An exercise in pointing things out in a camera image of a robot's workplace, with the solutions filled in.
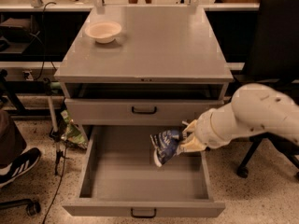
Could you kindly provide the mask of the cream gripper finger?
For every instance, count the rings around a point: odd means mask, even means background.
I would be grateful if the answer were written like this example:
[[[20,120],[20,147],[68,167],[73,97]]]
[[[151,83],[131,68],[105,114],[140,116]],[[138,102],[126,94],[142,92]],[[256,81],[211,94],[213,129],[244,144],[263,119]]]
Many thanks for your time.
[[[188,137],[180,142],[177,148],[177,155],[181,153],[199,152],[203,150],[203,144],[195,137]]]
[[[182,124],[185,125],[183,132],[185,133],[193,133],[196,129],[197,120],[194,119],[191,122],[187,122],[186,120],[182,121]]]

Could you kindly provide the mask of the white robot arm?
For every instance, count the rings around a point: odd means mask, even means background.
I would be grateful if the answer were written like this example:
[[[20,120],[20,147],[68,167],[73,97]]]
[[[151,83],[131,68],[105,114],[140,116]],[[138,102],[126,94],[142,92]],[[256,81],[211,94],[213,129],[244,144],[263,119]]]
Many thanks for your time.
[[[228,145],[239,137],[272,133],[299,142],[299,105],[268,86],[250,83],[239,88],[230,103],[211,108],[192,121],[178,152],[198,152]]]

